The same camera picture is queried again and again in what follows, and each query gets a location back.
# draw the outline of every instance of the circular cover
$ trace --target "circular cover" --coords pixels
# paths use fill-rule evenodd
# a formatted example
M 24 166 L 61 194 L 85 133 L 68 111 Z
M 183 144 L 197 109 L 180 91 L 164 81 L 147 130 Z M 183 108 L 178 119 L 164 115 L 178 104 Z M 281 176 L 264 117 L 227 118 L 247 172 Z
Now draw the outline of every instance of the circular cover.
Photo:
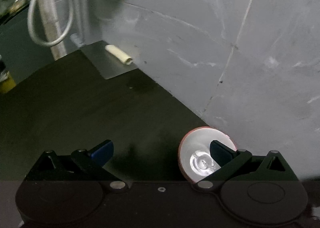
M 183 137 L 178 150 L 178 161 L 180 171 L 186 179 L 196 183 L 220 169 L 210 156 L 210 143 L 213 140 L 236 150 L 235 144 L 226 134 L 210 127 L 193 129 Z
M 16 205 L 24 220 L 63 224 L 87 216 L 102 198 L 97 181 L 23 181 Z
M 306 208 L 308 196 L 299 181 L 237 181 L 237 178 L 227 181 L 220 195 L 223 204 L 241 219 L 255 224 L 283 224 Z

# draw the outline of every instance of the concrete wall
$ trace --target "concrete wall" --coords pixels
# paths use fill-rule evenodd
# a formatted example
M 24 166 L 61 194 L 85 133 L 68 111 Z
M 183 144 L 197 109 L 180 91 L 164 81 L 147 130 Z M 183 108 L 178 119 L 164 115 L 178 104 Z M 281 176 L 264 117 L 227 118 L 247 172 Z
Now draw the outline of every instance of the concrete wall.
M 238 147 L 320 173 L 320 0 L 76 0 L 106 40 Z

